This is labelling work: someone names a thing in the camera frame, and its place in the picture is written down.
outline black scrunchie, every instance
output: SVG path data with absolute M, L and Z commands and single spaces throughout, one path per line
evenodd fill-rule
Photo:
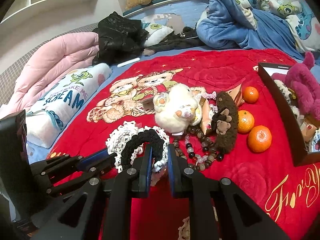
M 155 163 L 162 160 L 164 140 L 159 137 L 155 130 L 144 130 L 137 135 L 133 135 L 131 140 L 126 143 L 121 153 L 121 165 L 123 170 L 131 167 L 130 162 L 132 153 L 145 142 L 150 143 L 152 146 L 152 156 L 155 158 Z

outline red blanket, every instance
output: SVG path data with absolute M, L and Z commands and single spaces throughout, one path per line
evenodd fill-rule
M 214 162 L 204 175 L 212 179 L 231 178 L 292 239 L 300 239 L 320 210 L 320 163 L 297 168 L 292 165 L 289 142 L 276 104 L 253 69 L 258 62 L 295 63 L 276 49 L 187 51 L 138 62 L 92 99 L 55 144 L 49 157 L 57 153 L 88 156 L 104 148 L 109 134 L 124 121 L 154 126 L 152 106 L 143 109 L 139 101 L 165 91 L 173 81 L 203 86 L 208 93 L 229 90 L 240 83 L 243 87 L 254 86 L 260 94 L 257 103 L 245 103 L 239 109 L 250 111 L 255 125 L 270 129 L 271 147 L 254 154 L 247 147 L 247 135 L 239 134 L 235 149 L 221 163 Z M 135 91 L 137 86 L 143 89 Z M 102 109 L 103 105 L 111 106 Z M 199 141 L 194 137 L 190 141 L 195 152 L 202 155 Z M 132 201 L 131 239 L 177 239 L 178 227 L 187 216 L 188 201 L 172 199 L 168 181 L 162 179 L 152 187 L 148 199 Z

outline bear ear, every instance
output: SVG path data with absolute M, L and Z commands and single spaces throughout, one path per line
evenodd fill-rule
M 315 58 L 310 51 L 307 51 L 305 54 L 304 61 L 302 62 L 310 70 L 315 65 Z

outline black puffer jacket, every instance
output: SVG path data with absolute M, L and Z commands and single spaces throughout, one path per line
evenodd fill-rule
M 99 52 L 92 65 L 112 65 L 137 57 L 149 34 L 142 29 L 140 20 L 129 20 L 116 12 L 101 20 L 93 32 L 99 35 Z

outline pink puffer jacket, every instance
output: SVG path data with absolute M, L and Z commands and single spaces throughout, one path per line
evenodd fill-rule
M 71 70 L 91 66 L 99 51 L 98 34 L 69 33 L 41 46 L 16 80 L 14 93 L 0 118 L 28 110 Z

